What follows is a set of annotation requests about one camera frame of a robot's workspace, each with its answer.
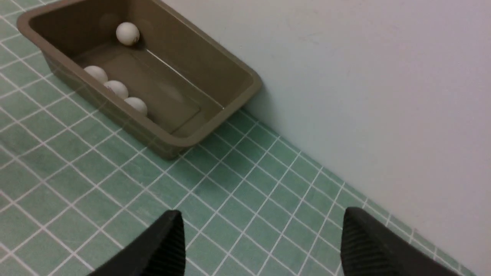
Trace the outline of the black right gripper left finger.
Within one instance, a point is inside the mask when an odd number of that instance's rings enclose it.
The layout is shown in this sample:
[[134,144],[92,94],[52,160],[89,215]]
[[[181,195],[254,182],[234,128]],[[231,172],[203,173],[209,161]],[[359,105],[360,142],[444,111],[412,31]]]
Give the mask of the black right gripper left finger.
[[91,276],[183,276],[186,269],[182,213],[167,210]]

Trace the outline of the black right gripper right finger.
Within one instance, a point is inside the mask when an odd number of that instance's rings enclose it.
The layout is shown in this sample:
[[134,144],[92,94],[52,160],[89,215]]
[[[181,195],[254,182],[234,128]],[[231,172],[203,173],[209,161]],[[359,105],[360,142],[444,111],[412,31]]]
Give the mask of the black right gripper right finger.
[[456,276],[359,207],[343,217],[340,258],[346,276]]

